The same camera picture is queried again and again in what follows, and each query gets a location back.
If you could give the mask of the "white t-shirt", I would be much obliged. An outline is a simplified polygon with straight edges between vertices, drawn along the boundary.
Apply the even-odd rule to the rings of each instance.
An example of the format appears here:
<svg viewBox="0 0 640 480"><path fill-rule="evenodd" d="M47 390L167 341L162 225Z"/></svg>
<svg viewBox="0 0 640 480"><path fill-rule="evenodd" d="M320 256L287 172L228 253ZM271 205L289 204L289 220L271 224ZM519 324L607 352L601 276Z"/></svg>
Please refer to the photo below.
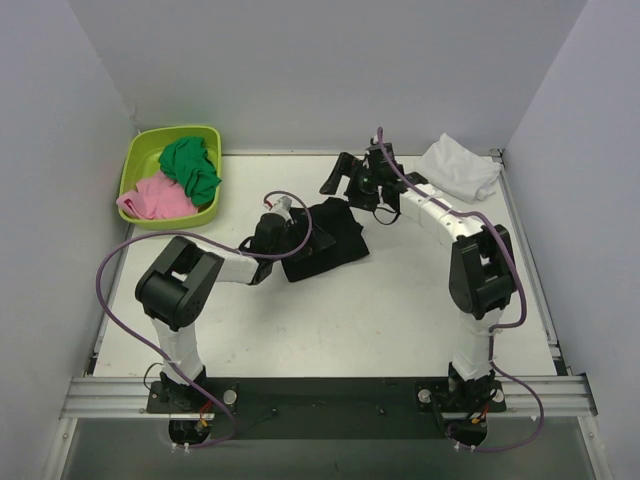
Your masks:
<svg viewBox="0 0 640 480"><path fill-rule="evenodd" d="M473 204L495 193L502 165L471 152L443 133L416 161L415 170L436 188Z"/></svg>

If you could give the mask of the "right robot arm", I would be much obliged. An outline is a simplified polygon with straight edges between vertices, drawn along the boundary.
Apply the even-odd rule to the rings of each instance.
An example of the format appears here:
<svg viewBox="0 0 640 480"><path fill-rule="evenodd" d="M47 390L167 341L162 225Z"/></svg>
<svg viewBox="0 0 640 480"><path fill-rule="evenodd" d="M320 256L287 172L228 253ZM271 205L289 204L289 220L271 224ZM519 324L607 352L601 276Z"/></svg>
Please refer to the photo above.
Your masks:
<svg viewBox="0 0 640 480"><path fill-rule="evenodd" d="M370 146L362 159L340 153L320 193L335 194L347 178L349 206L375 212L386 204L450 248L448 290L462 323L449 365L449 401L460 408L483 405L496 390L492 328L517 290L509 233L455 210L421 174L406 174L392 154L389 143Z"/></svg>

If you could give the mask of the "black t-shirt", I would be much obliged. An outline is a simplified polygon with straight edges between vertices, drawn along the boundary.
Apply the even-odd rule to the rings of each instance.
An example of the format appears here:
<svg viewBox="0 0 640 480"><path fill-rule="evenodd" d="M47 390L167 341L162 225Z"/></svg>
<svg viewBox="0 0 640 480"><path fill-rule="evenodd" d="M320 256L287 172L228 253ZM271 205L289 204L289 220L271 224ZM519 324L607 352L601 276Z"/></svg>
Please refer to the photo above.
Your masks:
<svg viewBox="0 0 640 480"><path fill-rule="evenodd" d="M281 261L287 280L299 282L369 255L359 224L347 202L330 197L309 208L312 234L305 247Z"/></svg>

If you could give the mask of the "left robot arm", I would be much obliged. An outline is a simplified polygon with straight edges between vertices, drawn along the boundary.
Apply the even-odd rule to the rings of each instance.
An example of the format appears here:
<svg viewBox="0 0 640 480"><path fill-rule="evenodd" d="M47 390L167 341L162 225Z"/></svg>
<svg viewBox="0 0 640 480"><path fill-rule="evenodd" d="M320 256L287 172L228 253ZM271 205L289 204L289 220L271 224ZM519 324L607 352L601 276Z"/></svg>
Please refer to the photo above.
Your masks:
<svg viewBox="0 0 640 480"><path fill-rule="evenodd" d="M178 410L193 412L206 404L206 369L197 347L195 321L215 283L257 285L272 272L270 257L301 249L295 260L307 260L337 245L320 226L308 227L287 213L261 216L254 234L239 246L238 255L225 250L205 251L193 241L176 236L139 280L135 297L152 320L163 362L156 394ZM268 255L264 259L256 256Z"/></svg>

